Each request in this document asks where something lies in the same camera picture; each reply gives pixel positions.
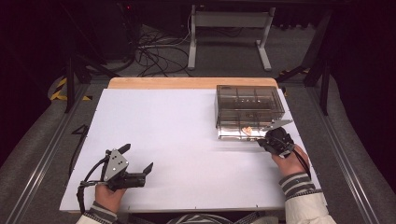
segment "transparent container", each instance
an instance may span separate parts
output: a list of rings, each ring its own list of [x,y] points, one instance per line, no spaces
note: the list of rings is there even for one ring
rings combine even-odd
[[[248,141],[263,138],[285,114],[276,87],[269,86],[218,85],[215,111],[219,139]]]

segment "white paper sheet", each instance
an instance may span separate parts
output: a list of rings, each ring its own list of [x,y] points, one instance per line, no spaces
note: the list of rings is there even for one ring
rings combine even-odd
[[[216,90],[104,90],[78,156],[60,210],[78,211],[78,184],[107,149],[124,153],[129,173],[151,162],[146,186],[128,189],[122,212],[262,210],[284,207],[281,178],[271,155],[256,142],[221,141],[215,128]],[[285,98],[284,119],[292,119]],[[293,123],[284,126],[304,150]],[[100,178],[102,166],[90,180]],[[312,179],[320,188],[311,169]],[[94,187],[85,189],[89,209]]]

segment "gray carpet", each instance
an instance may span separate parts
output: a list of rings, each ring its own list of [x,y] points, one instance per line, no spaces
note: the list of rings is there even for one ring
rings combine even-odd
[[[272,72],[264,72],[254,41],[259,38],[261,30],[245,29],[235,38],[217,33],[202,33],[198,36],[196,68],[188,73],[194,77],[277,77],[285,69],[298,66],[315,31],[313,29],[293,29],[281,31],[272,29],[267,40],[267,53],[273,67]],[[181,45],[188,50],[188,43]],[[184,64],[186,57],[175,50],[160,49],[161,55]],[[176,64],[170,64],[170,70],[177,70]],[[145,67],[134,63],[120,74],[134,77]],[[151,72],[158,71],[153,67]],[[174,76],[186,77],[185,71]],[[319,85],[307,89],[302,84],[304,75],[293,77],[280,86],[287,88],[287,102],[297,128],[303,138],[310,159],[317,171],[319,182],[327,199],[329,211],[337,223],[364,223],[364,217],[356,203],[353,191],[345,178],[345,173],[338,163],[322,115],[317,111],[312,100],[313,92],[318,92]],[[68,178],[68,166],[77,146],[79,135],[71,134],[82,124],[89,125],[100,98],[102,89],[106,88],[108,79],[103,76],[93,77],[85,95],[91,95],[91,101],[80,101],[70,122],[65,127],[56,153],[50,166],[33,192],[32,200],[26,204],[20,223],[75,223],[79,214],[59,211],[59,205]],[[336,83],[331,80],[329,91],[329,117],[345,153],[351,162],[367,199],[373,207],[378,223],[396,223],[396,196],[382,175],[375,168],[362,146],[359,137],[348,122],[345,110],[340,102]],[[53,134],[64,117],[65,101],[53,101],[50,108],[37,120],[31,130],[22,138],[6,163],[0,169],[0,223],[6,223],[8,216],[20,198],[31,173],[39,164]],[[284,220],[284,211],[267,211]],[[127,216],[120,215],[126,222]]]

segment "small plastic compartment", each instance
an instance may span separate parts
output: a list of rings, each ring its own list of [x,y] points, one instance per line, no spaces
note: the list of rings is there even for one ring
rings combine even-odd
[[[218,85],[215,99],[219,139],[256,140],[263,127],[282,119],[285,110],[276,87]]]

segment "hand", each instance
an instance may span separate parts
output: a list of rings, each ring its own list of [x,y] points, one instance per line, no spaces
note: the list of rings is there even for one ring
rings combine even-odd
[[[303,157],[309,167],[308,155],[306,155],[306,153],[303,152],[303,150],[299,146],[294,145],[294,150],[285,159],[275,154],[272,154],[272,159],[277,164],[277,167],[279,167],[280,173],[282,173],[283,176],[293,175],[299,172],[305,172],[304,167],[301,165],[300,161],[297,159],[297,156],[294,153],[300,154],[300,156]]]
[[[106,185],[96,185],[95,200],[111,212],[117,213],[125,191],[126,189],[117,189],[116,191],[112,191]]]

